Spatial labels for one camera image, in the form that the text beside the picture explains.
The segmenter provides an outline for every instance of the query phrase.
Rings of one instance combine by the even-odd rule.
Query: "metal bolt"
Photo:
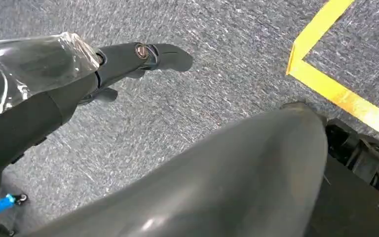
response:
[[[141,43],[136,45],[136,54],[141,59],[147,59],[149,56],[148,49]]]
[[[104,58],[98,53],[97,53],[97,58],[98,58],[99,65],[102,65],[104,63]]]

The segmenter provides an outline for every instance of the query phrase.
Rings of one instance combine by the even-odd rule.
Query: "blue object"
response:
[[[6,197],[0,199],[0,212],[10,209],[15,205],[15,198],[11,194],[7,194]]]

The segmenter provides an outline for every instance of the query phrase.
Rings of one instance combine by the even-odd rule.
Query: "floor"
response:
[[[5,0],[0,39],[76,32],[92,46],[168,42],[185,73],[149,72],[93,102],[7,168],[2,193],[30,204],[0,216],[28,232],[120,190],[229,121],[298,100],[359,132],[379,134],[285,76],[291,44],[325,0]],[[356,1],[306,61],[379,106],[379,0]]]

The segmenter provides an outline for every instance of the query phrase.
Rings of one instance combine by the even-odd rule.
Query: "black wheel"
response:
[[[15,198],[15,203],[17,205],[22,205],[28,200],[28,196],[26,194],[15,195],[13,197]]]

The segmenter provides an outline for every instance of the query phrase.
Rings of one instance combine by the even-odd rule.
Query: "yellow floor marking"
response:
[[[330,0],[293,43],[287,74],[379,132],[379,108],[320,72],[303,58],[354,0]]]

